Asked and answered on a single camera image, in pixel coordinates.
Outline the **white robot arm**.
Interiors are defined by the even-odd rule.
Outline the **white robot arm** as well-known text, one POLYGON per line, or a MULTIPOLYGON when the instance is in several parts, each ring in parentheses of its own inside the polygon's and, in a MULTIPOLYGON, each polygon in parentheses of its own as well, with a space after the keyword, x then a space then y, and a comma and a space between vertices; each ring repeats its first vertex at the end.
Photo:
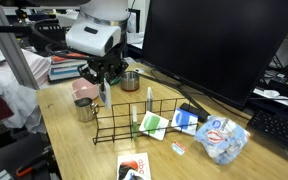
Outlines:
POLYGON ((80 6, 73 26, 66 34, 66 44, 90 55, 91 75, 80 69, 81 75, 93 84, 109 84, 126 69, 121 53, 127 43, 128 0, 90 0, 80 6))

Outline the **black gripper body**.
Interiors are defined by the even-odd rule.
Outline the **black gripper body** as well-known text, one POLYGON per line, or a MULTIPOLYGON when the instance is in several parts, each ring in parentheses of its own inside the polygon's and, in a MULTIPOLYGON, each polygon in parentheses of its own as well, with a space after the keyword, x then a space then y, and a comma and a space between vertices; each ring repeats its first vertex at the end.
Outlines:
POLYGON ((100 84, 104 79, 120 77, 127 69, 128 63, 120 56, 89 58, 85 65, 80 65, 80 75, 92 84, 100 84))

